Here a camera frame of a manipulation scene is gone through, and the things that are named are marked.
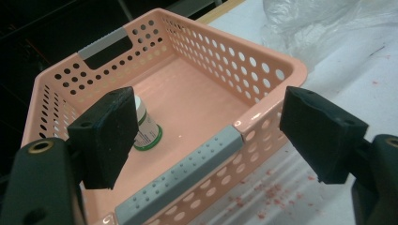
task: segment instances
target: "clear plastic wrap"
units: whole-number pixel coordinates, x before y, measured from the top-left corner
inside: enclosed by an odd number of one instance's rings
[[[263,44],[303,61],[311,71],[352,30],[398,27],[395,0],[263,0]]]

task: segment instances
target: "circular hole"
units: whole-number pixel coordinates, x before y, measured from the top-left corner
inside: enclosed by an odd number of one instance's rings
[[[281,132],[281,133],[278,135],[278,140],[281,140],[282,138],[284,138],[284,134]]]
[[[272,144],[269,143],[269,144],[267,144],[266,147],[264,148],[264,151],[267,152],[267,151],[269,151],[271,148],[272,148]]]
[[[196,200],[191,204],[191,209],[197,208],[201,203],[201,200]]]
[[[180,221],[182,218],[185,217],[185,212],[181,212],[174,217],[174,221]]]
[[[228,50],[229,50],[229,53],[230,53],[232,56],[235,56],[235,51],[234,51],[234,49],[229,48]]]
[[[87,127],[90,127],[91,125],[92,125],[91,122],[83,122],[80,124],[80,127],[87,128]]]
[[[26,216],[23,218],[23,225],[35,225],[39,224],[43,221],[47,216],[46,211],[44,208],[37,208],[30,211]]]
[[[191,192],[187,197],[185,197],[182,201],[183,202],[189,202],[192,198],[193,198],[193,196],[194,196],[195,194],[193,193],[193,192]]]
[[[210,185],[211,180],[206,180],[203,185],[200,186],[201,189],[206,189]]]
[[[240,161],[242,160],[242,154],[237,155],[234,160],[232,161],[232,163],[234,165],[237,165]]]
[[[223,52],[225,52],[225,46],[223,46],[223,44],[220,44],[220,48],[222,49]]]
[[[237,82],[240,81],[240,78],[239,78],[239,76],[237,74],[235,74],[234,77],[235,77],[235,81],[237,81]]]
[[[231,64],[233,69],[237,69],[237,64],[235,62],[232,62]]]
[[[245,95],[248,99],[252,98],[252,96],[250,95],[250,93],[248,91],[245,91]]]
[[[248,74],[248,71],[246,70],[245,67],[241,67],[240,70],[242,70],[242,73],[243,73],[244,75],[247,75],[247,74]]]
[[[217,172],[217,176],[224,176],[226,173],[226,167],[223,167]]]
[[[206,196],[210,197],[210,196],[214,195],[216,193],[216,190],[217,189],[215,187],[212,187],[211,189],[209,189],[207,191]]]
[[[263,64],[261,65],[261,67],[263,68],[263,70],[264,70],[266,73],[269,73],[269,66],[268,66],[268,64],[263,63]]]
[[[258,159],[258,157],[260,157],[260,154],[258,154],[258,152],[255,152],[251,157],[250,157],[250,161],[254,162]]]
[[[254,138],[255,135],[255,130],[252,130],[247,136],[246,136],[246,141],[250,141],[252,138]]]
[[[283,71],[281,71],[280,69],[277,69],[277,70],[275,71],[275,73],[276,73],[276,77],[277,77],[279,80],[281,80],[281,81],[284,80],[284,73],[283,73]]]
[[[261,126],[262,129],[267,129],[269,127],[270,121],[266,120],[264,121],[263,125]]]
[[[226,59],[225,57],[223,58],[223,61],[226,65],[228,65],[228,59]]]
[[[257,142],[254,142],[254,143],[252,143],[252,144],[249,146],[248,152],[249,152],[249,153],[252,153],[252,152],[254,152],[256,149],[257,149]]]
[[[226,185],[231,181],[232,176],[231,175],[227,175],[223,178],[222,180],[222,185]]]
[[[243,80],[243,84],[245,85],[245,87],[249,87],[249,83],[246,80]]]
[[[176,205],[173,206],[172,208],[170,208],[169,210],[167,210],[167,212],[165,214],[170,216],[170,215],[172,215],[175,212],[176,212]]]
[[[245,61],[245,55],[242,52],[240,52],[238,55],[241,61]]]
[[[237,173],[242,173],[245,170],[245,168],[246,168],[246,165],[244,163],[240,164],[237,167]]]
[[[257,76],[257,74],[256,74],[255,72],[252,72],[252,78],[253,78],[253,80],[254,80],[255,82],[258,81],[258,76]]]
[[[255,61],[255,59],[253,57],[250,57],[250,64],[252,64],[253,67],[257,66],[257,62]]]
[[[270,88],[271,87],[271,83],[269,82],[269,80],[267,78],[263,79],[263,84],[265,87]]]
[[[271,133],[270,132],[267,132],[265,135],[264,135],[264,138],[263,138],[263,142],[267,142],[267,141],[269,141],[269,139],[271,138]]]
[[[260,94],[260,90],[258,89],[258,87],[255,85],[255,86],[253,86],[253,90],[254,90],[254,92],[255,92],[255,94]]]

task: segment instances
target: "table surface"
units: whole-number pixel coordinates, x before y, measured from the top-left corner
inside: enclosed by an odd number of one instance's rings
[[[261,44],[262,0],[229,0],[198,21]],[[365,139],[398,135],[398,29],[352,32],[318,63],[302,87],[369,124]],[[327,186],[288,143],[191,224],[355,224],[349,176]]]

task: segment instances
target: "red stain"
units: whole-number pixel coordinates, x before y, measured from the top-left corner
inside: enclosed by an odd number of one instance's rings
[[[257,214],[259,219],[264,219],[266,217],[266,213],[265,212],[261,212]]]
[[[272,175],[273,174],[273,170],[267,170],[267,175]]]
[[[298,193],[296,194],[296,197],[298,198],[298,200],[299,200],[299,199],[302,199],[303,196],[304,196],[304,194],[302,194],[302,193],[300,193],[300,192],[298,192]]]

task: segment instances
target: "white jar lid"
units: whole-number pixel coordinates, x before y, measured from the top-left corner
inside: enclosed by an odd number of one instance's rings
[[[135,99],[135,110],[137,111],[137,119],[138,121],[140,121],[145,115],[146,107],[140,97],[134,95],[134,99]]]

